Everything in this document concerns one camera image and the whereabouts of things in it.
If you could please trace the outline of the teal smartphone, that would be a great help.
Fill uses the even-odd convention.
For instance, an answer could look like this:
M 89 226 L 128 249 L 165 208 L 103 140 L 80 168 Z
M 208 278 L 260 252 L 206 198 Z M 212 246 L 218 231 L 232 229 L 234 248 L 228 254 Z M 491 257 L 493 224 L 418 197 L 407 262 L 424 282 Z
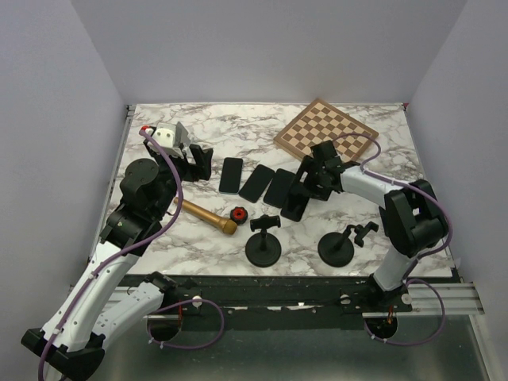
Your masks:
M 241 158 L 224 158 L 218 191 L 222 194 L 237 194 L 240 190 L 242 170 Z

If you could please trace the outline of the black phone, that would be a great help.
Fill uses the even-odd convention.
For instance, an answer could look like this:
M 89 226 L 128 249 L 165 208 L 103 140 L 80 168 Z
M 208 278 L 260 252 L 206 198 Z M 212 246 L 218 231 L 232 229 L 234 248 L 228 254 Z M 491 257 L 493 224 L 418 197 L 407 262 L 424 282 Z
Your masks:
M 279 168 L 264 195 L 264 203 L 276 208 L 282 208 L 287 198 L 295 173 Z
M 292 185 L 283 203 L 280 215 L 291 221 L 301 221 L 309 200 L 309 191 L 302 183 Z
M 248 177 L 239 191 L 239 196 L 251 203 L 256 203 L 275 175 L 275 171 L 259 164 Z

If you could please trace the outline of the black back round-base stand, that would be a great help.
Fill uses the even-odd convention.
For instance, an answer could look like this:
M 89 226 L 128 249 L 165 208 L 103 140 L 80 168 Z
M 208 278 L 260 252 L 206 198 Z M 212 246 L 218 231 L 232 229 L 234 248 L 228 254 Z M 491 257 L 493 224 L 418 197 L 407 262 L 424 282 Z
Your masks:
M 318 255 L 331 267 L 344 267 L 354 257 L 354 245 L 362 248 L 364 238 L 378 230 L 379 225 L 370 221 L 366 225 L 348 225 L 342 233 L 327 233 L 318 242 Z

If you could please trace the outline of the black round-base phone stand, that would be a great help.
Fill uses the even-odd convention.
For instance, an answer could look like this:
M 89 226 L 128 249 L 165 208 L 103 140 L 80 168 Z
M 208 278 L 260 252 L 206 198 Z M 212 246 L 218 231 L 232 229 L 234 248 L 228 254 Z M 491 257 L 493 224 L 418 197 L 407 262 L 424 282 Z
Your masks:
M 245 245 L 245 255 L 248 261 L 257 267 L 272 266 L 282 254 L 282 246 L 278 238 L 268 232 L 272 227 L 281 227 L 279 216 L 264 214 L 250 221 L 251 231 L 258 230 L 258 233 L 248 239 Z

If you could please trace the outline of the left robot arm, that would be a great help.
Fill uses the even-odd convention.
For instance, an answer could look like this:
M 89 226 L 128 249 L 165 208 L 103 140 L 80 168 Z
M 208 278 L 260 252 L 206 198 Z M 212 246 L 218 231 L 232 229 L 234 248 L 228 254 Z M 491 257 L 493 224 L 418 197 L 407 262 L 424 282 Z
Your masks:
M 29 329 L 21 343 L 40 358 L 38 378 L 49 364 L 70 380 L 87 380 L 98 369 L 106 350 L 145 314 L 175 307 L 175 284 L 152 273 L 132 295 L 105 308 L 110 296 L 150 243 L 164 234 L 162 225 L 182 183 L 211 176 L 213 149 L 190 145 L 194 160 L 160 154 L 134 160 L 120 183 L 119 206 L 107 218 L 85 272 L 66 301 L 43 327 Z

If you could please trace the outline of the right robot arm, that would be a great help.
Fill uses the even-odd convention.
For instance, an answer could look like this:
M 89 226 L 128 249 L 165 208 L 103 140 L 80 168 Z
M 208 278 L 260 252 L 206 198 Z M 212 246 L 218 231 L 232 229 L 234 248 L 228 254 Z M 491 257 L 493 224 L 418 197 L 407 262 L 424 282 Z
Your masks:
M 375 285 L 365 291 L 365 301 L 373 310 L 385 310 L 394 301 L 393 290 L 400 288 L 417 262 L 449 244 L 450 218 L 426 180 L 389 179 L 369 171 L 367 160 L 344 162 L 330 140 L 314 145 L 311 152 L 297 170 L 283 210 L 297 221 L 310 199 L 326 201 L 333 192 L 376 204 L 391 246 L 371 275 Z

